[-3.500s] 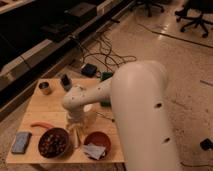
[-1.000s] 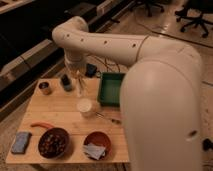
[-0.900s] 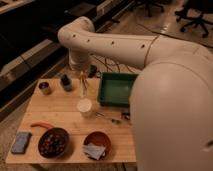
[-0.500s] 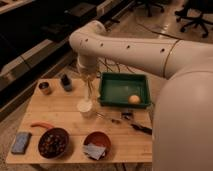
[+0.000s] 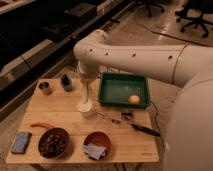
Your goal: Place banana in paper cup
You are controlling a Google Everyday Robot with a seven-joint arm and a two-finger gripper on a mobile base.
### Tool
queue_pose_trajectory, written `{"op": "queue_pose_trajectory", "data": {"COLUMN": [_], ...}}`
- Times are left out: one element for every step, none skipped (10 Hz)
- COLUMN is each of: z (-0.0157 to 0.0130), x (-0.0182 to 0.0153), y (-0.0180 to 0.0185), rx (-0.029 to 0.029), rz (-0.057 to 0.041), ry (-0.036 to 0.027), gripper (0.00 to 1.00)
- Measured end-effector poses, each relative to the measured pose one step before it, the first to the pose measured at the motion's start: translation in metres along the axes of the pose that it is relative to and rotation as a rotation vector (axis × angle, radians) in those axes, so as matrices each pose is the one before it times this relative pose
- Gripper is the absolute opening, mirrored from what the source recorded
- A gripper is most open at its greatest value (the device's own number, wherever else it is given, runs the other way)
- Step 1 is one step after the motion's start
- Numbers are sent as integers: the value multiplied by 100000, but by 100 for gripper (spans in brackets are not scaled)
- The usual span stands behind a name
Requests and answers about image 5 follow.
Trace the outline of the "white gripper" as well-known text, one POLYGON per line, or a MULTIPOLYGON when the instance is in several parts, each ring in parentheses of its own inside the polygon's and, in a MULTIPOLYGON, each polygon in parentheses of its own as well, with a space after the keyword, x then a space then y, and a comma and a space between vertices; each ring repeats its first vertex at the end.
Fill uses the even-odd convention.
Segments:
MULTIPOLYGON (((89 65, 84 62, 79 61, 78 66, 77 66, 77 72, 79 76, 83 79, 96 79, 99 72, 100 72, 100 67, 97 65, 89 65)), ((94 100, 94 94, 93 94, 93 89, 92 89, 92 84, 93 81, 89 80, 88 82, 88 87, 89 87, 89 94, 92 100, 94 100)), ((86 103, 86 83, 82 82, 82 103, 86 103)))

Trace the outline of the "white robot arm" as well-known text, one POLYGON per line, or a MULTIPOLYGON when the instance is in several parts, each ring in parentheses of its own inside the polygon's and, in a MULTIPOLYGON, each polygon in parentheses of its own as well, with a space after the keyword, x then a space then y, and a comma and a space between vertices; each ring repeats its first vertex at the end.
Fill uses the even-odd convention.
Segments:
POLYGON ((213 171, 213 47, 113 46, 98 29, 75 44, 74 55, 84 76, 105 65, 179 86, 163 171, 213 171))

